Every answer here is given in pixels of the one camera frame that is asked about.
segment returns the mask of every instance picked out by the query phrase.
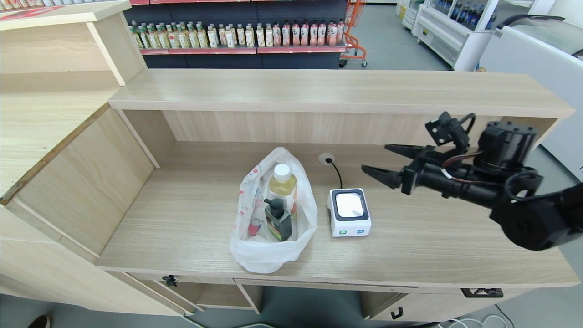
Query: white bottle cap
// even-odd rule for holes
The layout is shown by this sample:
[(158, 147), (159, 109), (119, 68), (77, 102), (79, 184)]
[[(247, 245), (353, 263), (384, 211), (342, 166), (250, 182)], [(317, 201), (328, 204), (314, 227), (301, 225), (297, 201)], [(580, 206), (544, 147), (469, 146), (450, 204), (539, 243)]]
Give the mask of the white bottle cap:
[(284, 183), (292, 176), (292, 170), (287, 164), (277, 164), (273, 169), (273, 176), (279, 183)]

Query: floor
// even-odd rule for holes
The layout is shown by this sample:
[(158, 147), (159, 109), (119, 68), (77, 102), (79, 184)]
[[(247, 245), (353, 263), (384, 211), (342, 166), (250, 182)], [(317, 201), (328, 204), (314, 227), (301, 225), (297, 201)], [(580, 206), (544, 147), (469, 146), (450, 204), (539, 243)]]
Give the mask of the floor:
[[(366, 69), (446, 70), (449, 66), (427, 47), (417, 44), (410, 32), (395, 16), (394, 6), (367, 6), (355, 35), (368, 51)], [(351, 60), (346, 68), (361, 69), (359, 60)], [(574, 178), (542, 147), (534, 150), (527, 161), (546, 176), (541, 193), (562, 189), (576, 183)], [(583, 239), (561, 247), (580, 278), (583, 278)], [(583, 285), (571, 288), (537, 290), (500, 304), (516, 328), (581, 327), (581, 295)], [(207, 327), (235, 327), (265, 322), (277, 327), (409, 327), (414, 323), (390, 323), (363, 320), (357, 292), (322, 289), (266, 288), (261, 315), (247, 310), (209, 309), (193, 317)], [(96, 312), (73, 305), (0, 295), (0, 327), (26, 328), (36, 316), (49, 313), (53, 328), (190, 328), (192, 324), (179, 317), (129, 315)], [(483, 320), (500, 313), (491, 306), (470, 314)], [(478, 325), (468, 324), (469, 328)], [(488, 322), (486, 328), (503, 328), (501, 322)]]

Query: chest freezer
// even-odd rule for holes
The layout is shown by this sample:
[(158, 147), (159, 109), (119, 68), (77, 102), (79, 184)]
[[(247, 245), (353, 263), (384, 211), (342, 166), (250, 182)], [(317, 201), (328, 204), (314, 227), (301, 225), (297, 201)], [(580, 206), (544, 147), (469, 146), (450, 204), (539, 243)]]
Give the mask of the chest freezer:
[(479, 65), (528, 74), (575, 109), (542, 145), (583, 181), (583, 29), (556, 16), (513, 16), (498, 25)]

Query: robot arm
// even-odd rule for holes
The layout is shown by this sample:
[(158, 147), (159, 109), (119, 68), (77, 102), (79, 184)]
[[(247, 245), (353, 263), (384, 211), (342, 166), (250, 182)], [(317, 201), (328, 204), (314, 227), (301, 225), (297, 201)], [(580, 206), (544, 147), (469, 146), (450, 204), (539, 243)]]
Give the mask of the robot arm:
[[(471, 120), (466, 130), (462, 125)], [(425, 126), (438, 146), (455, 148), (438, 152), (434, 146), (386, 145), (385, 149), (411, 158), (400, 172), (363, 165), (364, 173), (391, 189), (411, 195), (417, 186), (439, 191), (492, 210), (490, 219), (520, 247), (544, 250), (562, 245), (583, 233), (583, 183), (555, 193), (534, 196), (543, 177), (524, 161), (538, 131), (513, 122), (489, 122), (478, 140), (478, 150), (468, 153), (468, 133), (475, 115), (458, 120), (444, 112)], [(473, 158), (472, 164), (461, 163)]]

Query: plastic bag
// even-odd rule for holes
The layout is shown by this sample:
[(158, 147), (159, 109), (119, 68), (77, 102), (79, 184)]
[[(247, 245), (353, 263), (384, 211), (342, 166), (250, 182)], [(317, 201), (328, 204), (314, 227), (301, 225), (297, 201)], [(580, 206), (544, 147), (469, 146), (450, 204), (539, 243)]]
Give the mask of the plastic bag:
[[(268, 195), (273, 168), (280, 163), (289, 165), (297, 179), (297, 216), (292, 220), (293, 232), (284, 242), (269, 231), (265, 218), (264, 199)], [(248, 234), (249, 224), (261, 227), (256, 236)], [(243, 179), (239, 188), (237, 218), (231, 233), (229, 249), (235, 260), (246, 270), (272, 273), (283, 263), (295, 261), (312, 238), (318, 226), (318, 208), (299, 160), (283, 147), (275, 148)]]

